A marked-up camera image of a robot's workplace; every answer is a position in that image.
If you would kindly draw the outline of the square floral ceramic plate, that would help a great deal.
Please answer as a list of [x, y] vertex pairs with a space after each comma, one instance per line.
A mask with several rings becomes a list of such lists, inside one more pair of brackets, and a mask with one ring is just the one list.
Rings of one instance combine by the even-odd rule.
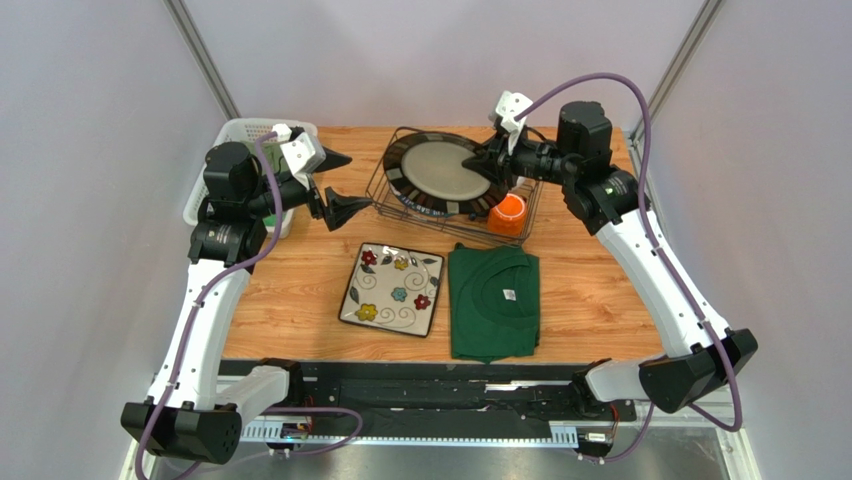
[[435, 317], [444, 263], [445, 257], [439, 254], [362, 244], [338, 319], [350, 325], [427, 337]]

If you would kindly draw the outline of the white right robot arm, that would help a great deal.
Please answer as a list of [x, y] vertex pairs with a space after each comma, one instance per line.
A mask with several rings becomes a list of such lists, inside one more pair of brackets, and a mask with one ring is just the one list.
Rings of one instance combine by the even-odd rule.
[[646, 400], [675, 413], [733, 387], [758, 342], [749, 329], [731, 328], [667, 252], [637, 178], [611, 162], [612, 133], [599, 103], [570, 102], [559, 112], [555, 140], [536, 141], [527, 127], [509, 132], [497, 125], [462, 165], [500, 187], [517, 177], [561, 187], [567, 209], [627, 274], [663, 346], [656, 358], [591, 364], [574, 380], [579, 391], [593, 402]]

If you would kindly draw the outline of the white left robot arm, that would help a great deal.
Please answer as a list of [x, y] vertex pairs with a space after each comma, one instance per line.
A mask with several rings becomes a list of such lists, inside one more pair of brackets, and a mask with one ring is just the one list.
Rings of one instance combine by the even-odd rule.
[[342, 227], [369, 205], [363, 197], [319, 189], [314, 175], [344, 167], [348, 155], [321, 145], [308, 133], [282, 142], [276, 168], [263, 149], [240, 141], [212, 147], [202, 180], [207, 193], [190, 237], [184, 303], [171, 345], [146, 398], [127, 403], [122, 427], [142, 453], [223, 465], [234, 456], [242, 429], [273, 406], [300, 405], [305, 397], [300, 363], [267, 358], [236, 384], [219, 390], [227, 332], [257, 263], [277, 242], [265, 226], [306, 206], [329, 230]]

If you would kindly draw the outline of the round black rimmed plate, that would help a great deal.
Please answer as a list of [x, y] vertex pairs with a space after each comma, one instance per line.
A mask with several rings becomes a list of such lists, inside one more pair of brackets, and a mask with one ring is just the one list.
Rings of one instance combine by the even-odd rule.
[[497, 190], [461, 163], [484, 147], [457, 134], [429, 131], [400, 139], [385, 155], [387, 179], [415, 203], [454, 214], [490, 211], [509, 193]]

